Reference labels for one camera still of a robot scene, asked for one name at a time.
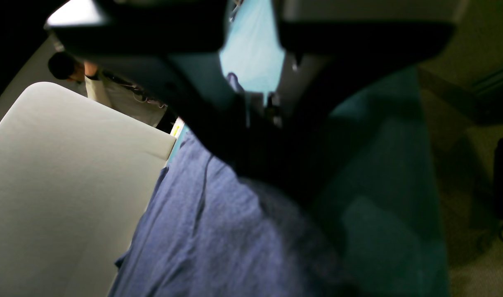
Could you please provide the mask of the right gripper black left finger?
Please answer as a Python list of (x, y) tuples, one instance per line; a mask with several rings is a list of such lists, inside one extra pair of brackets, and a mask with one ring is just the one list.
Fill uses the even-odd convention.
[(228, 0), (69, 0), (46, 20), (60, 48), (170, 106), (239, 174), (267, 168), (251, 93), (223, 74)]

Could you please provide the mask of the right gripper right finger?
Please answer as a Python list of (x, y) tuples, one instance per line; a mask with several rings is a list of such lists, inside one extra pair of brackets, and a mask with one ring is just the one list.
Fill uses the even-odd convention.
[(275, 0), (286, 55), (279, 123), (272, 126), (272, 184), (290, 189), (296, 167), (317, 156), (328, 173), (359, 154), (368, 129), (325, 120), (359, 91), (436, 56), (458, 24), (456, 0)]

